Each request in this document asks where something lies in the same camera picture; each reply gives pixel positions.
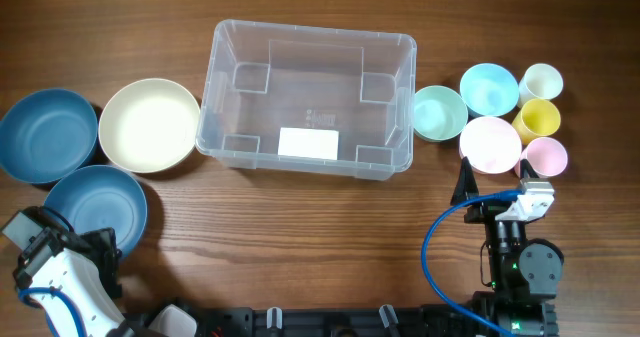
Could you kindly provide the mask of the pink small bowl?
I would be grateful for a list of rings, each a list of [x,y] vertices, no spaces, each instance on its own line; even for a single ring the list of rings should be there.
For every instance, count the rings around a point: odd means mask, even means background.
[[[483,174],[512,170],[522,152],[521,139],[514,127],[498,117],[484,116],[470,121],[459,137],[459,155]]]

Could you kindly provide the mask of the mint green small bowl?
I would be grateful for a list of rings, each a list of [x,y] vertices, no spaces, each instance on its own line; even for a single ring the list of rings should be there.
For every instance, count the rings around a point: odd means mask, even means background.
[[[468,109],[453,89],[432,85],[414,96],[414,133],[427,141],[442,142],[458,136],[468,123]]]

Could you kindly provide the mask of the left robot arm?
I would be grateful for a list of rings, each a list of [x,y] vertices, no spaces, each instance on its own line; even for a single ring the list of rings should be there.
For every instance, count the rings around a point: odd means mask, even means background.
[[[90,259],[66,247],[46,228],[26,240],[15,272],[19,300],[45,312],[54,336],[197,335],[195,317],[169,304],[147,325],[125,318]]]

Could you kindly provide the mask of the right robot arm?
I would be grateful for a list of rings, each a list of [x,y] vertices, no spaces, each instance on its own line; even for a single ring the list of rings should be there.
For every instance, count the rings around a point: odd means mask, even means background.
[[[563,275],[564,255],[545,239],[530,239],[526,226],[543,218],[555,200],[551,183],[533,171],[528,160],[515,197],[480,201],[474,172],[467,157],[451,204],[465,202],[464,221],[482,224],[485,242],[481,250],[489,261],[489,292],[474,294],[472,311],[514,336],[557,336],[555,307]]]

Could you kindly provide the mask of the dark blue bowl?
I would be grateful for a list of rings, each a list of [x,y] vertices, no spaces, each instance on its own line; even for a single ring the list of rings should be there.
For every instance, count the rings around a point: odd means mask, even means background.
[[[83,167],[61,179],[44,205],[62,215],[78,234],[113,229],[124,258],[137,247],[148,219],[141,185],[128,173],[107,165]]]
[[[82,95],[60,88],[34,92],[1,120],[1,169],[28,184],[51,184],[87,165],[98,118]]]

